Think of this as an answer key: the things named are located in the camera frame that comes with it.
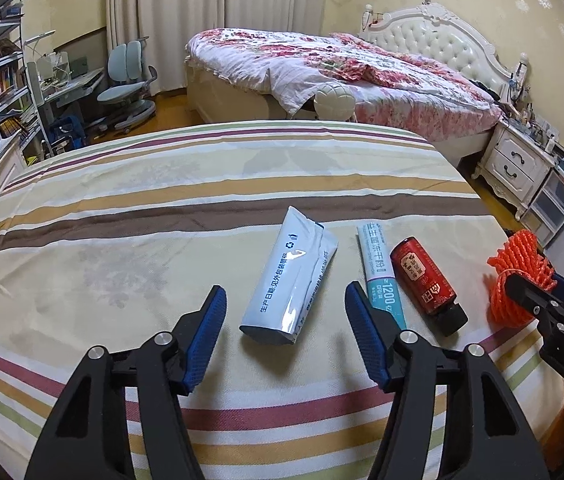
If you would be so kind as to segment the red bottle black cap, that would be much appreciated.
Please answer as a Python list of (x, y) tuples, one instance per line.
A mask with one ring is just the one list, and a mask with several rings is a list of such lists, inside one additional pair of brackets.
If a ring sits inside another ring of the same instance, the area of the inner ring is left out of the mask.
[(391, 263), (419, 312), (427, 316), (442, 336), (457, 333), (468, 316), (457, 303), (457, 293), (423, 245), (409, 236), (390, 253)]

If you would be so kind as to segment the teal white tube box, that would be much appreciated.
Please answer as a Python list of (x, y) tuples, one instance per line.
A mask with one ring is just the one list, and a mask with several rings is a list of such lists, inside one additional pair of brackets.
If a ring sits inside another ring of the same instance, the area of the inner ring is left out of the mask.
[(382, 226), (377, 222), (363, 223), (358, 226), (357, 234), (370, 304), (393, 315), (401, 330), (405, 330), (407, 323)]

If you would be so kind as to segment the orange foam net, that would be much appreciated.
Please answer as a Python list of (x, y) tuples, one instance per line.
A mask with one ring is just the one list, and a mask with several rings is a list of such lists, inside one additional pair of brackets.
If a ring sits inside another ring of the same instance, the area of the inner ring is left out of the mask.
[(532, 315), (509, 296), (506, 286), (532, 284), (552, 292), (558, 284), (549, 259), (538, 252), (536, 235), (528, 230), (512, 234), (487, 264), (497, 273), (489, 289), (490, 317), (504, 327), (522, 328), (532, 322)]

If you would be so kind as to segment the white paper packet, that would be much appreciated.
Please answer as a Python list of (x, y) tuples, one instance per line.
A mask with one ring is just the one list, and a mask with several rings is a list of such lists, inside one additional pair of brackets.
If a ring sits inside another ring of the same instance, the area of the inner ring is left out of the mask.
[(239, 329), (259, 344), (295, 344), (337, 247), (324, 226), (288, 208)]

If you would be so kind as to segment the striped bed sheet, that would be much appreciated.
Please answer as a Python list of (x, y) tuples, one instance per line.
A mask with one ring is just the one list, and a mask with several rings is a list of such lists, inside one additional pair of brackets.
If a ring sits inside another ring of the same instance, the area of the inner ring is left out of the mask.
[[(286, 211), (338, 247), (295, 344), (239, 323)], [(391, 407), (365, 372), (344, 309), (364, 273), (357, 229), (416, 238), (535, 434), (564, 403), (536, 328), (488, 322), (488, 259), (506, 236), (448, 160), (413, 133), (335, 122), (241, 122), (163, 131), (60, 155), (0, 187), (0, 465), (26, 471), (47, 415), (88, 348), (139, 346), (201, 306), (227, 317), (201, 385), (183, 400), (210, 479), (357, 479)]]

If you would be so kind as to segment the plastic drawer unit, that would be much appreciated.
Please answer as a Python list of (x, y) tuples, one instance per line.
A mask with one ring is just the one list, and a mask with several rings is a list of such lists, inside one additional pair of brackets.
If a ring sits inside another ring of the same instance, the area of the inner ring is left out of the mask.
[(533, 232), (541, 248), (551, 245), (564, 226), (564, 174), (552, 169), (522, 215), (521, 224)]

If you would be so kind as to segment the white nightstand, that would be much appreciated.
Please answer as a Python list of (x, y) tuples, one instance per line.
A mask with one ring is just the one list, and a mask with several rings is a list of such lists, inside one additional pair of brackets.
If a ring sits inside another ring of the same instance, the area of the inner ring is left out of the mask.
[(500, 119), (472, 174), (515, 208), (520, 221), (554, 167), (554, 158), (510, 122)]

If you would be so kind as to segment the white volleyball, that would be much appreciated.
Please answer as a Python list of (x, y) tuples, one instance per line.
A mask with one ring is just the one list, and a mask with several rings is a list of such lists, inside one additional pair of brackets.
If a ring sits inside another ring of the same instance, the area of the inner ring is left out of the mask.
[(328, 122), (349, 122), (355, 118), (355, 95), (339, 82), (327, 82), (313, 96), (315, 114)]

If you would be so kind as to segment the light blue desk chair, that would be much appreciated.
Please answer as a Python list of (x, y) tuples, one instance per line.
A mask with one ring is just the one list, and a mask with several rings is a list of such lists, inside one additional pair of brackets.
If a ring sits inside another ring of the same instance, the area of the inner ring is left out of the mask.
[(144, 36), (118, 44), (110, 52), (107, 75), (112, 86), (99, 93), (97, 102), (114, 110), (96, 122), (97, 133), (128, 133), (155, 114), (156, 103), (149, 97), (149, 90), (158, 73), (145, 61), (147, 39)]

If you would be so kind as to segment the floral quilt bed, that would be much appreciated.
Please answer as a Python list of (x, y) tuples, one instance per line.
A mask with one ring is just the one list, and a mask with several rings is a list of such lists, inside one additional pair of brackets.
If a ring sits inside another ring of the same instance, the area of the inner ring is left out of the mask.
[(492, 96), (445, 64), (344, 32), (208, 29), (187, 44), (185, 71), (189, 102), (205, 122), (313, 115), (328, 84), (352, 93), (357, 122), (431, 142), (482, 133), (502, 115)]

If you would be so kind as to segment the grey study desk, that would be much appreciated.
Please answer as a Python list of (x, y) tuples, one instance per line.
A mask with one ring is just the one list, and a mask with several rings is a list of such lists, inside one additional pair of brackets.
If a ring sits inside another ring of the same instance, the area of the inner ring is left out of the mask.
[(105, 78), (105, 70), (101, 67), (76, 78), (68, 76), (64, 81), (52, 78), (46, 84), (37, 62), (27, 62), (26, 70), (33, 103), (46, 132), (50, 131), (53, 122), (65, 116), (74, 116), (84, 124), (81, 103), (94, 93)]

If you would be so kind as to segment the white tufted headboard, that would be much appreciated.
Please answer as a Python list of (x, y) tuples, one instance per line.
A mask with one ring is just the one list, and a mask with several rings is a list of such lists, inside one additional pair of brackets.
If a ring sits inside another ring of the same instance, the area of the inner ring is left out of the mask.
[(439, 3), (385, 13), (368, 4), (362, 14), (360, 37), (390, 52), (432, 58), (499, 96), (516, 100), (524, 91), (527, 54), (521, 53), (515, 68), (509, 70), (481, 32)]

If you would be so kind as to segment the beige curtains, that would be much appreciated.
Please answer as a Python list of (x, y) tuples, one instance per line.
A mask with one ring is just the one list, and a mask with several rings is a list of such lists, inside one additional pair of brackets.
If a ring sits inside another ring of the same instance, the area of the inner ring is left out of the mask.
[(320, 32), (325, 0), (107, 0), (111, 49), (146, 38), (144, 55), (158, 78), (152, 94), (186, 86), (185, 46), (207, 29), (238, 27)]

